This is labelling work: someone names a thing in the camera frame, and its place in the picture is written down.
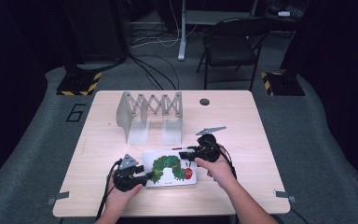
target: wrist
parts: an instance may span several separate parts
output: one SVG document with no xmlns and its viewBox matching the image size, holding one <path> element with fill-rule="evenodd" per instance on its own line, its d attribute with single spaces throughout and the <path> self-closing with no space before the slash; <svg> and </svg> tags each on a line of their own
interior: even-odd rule
<svg viewBox="0 0 358 224">
<path fill-rule="evenodd" d="M 104 213 L 121 215 L 126 210 L 127 203 L 110 203 L 105 207 Z"/>
<path fill-rule="evenodd" d="M 117 220 L 120 218 L 120 215 L 116 213 L 110 213 L 110 212 L 103 212 L 101 217 L 96 222 L 97 224 L 113 224 L 116 223 Z"/>
<path fill-rule="evenodd" d="M 232 176 L 226 179 L 224 183 L 221 183 L 220 186 L 225 192 L 229 192 L 240 186 L 240 183 L 237 181 L 237 179 L 234 176 Z"/>
</svg>

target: black curtain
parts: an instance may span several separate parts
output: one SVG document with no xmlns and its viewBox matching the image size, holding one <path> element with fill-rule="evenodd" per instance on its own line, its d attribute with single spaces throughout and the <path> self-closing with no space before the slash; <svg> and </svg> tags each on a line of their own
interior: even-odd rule
<svg viewBox="0 0 358 224">
<path fill-rule="evenodd" d="M 358 171 L 358 1 L 311 0 L 282 67 L 316 90 L 332 135 Z"/>
<path fill-rule="evenodd" d="M 48 9 L 38 3 L 0 0 L 0 168 L 43 101 L 48 85 L 46 72 L 62 66 L 48 38 L 45 13 L 52 13 L 60 21 L 61 38 L 81 63 L 60 2 L 46 1 Z"/>
</svg>

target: red caterpillar head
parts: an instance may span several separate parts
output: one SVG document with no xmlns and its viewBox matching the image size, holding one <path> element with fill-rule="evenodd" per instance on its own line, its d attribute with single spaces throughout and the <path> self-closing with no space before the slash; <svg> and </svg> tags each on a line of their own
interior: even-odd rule
<svg viewBox="0 0 358 224">
<path fill-rule="evenodd" d="M 193 175 L 193 170 L 191 170 L 190 166 L 191 163 L 187 166 L 187 168 L 185 168 L 185 179 L 190 179 L 191 176 Z"/>
</svg>

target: book cover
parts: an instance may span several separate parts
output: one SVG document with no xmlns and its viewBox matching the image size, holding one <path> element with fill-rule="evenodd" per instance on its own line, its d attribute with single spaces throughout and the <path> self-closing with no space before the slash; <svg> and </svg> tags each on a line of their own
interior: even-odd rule
<svg viewBox="0 0 358 224">
<path fill-rule="evenodd" d="M 197 183 L 197 165 L 193 161 L 181 160 L 179 152 L 192 149 L 157 150 L 143 153 L 145 172 L 154 173 L 147 187 L 191 185 Z"/>
</svg>

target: human arm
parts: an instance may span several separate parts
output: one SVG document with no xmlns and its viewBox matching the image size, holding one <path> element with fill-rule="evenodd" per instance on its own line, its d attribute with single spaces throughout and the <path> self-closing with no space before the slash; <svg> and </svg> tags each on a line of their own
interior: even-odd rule
<svg viewBox="0 0 358 224">
<path fill-rule="evenodd" d="M 137 185 L 135 188 L 123 192 L 119 189 L 114 188 L 113 177 L 109 180 L 108 189 L 110 193 L 106 198 L 105 208 L 101 217 L 95 222 L 96 224 L 113 224 L 116 223 L 120 218 L 121 214 L 127 208 L 130 200 L 138 194 L 142 189 L 142 184 Z"/>
<path fill-rule="evenodd" d="M 241 224 L 246 223 L 277 223 L 243 188 L 232 174 L 228 162 L 222 155 L 215 162 L 196 158 L 194 162 L 208 170 L 212 177 L 228 195 Z"/>
</svg>

